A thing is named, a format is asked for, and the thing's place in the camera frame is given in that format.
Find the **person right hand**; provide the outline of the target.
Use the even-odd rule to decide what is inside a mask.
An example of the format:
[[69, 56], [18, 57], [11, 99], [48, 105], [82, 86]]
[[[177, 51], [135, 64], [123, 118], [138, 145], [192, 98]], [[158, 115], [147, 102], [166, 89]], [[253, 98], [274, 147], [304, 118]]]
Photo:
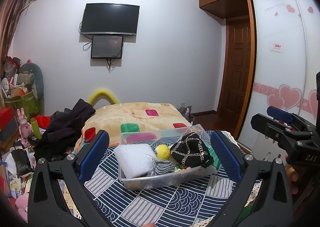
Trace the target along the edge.
[[298, 187], [296, 187], [296, 182], [299, 178], [298, 172], [293, 168], [293, 166], [287, 164], [286, 174], [290, 183], [290, 189], [292, 194], [298, 193]]

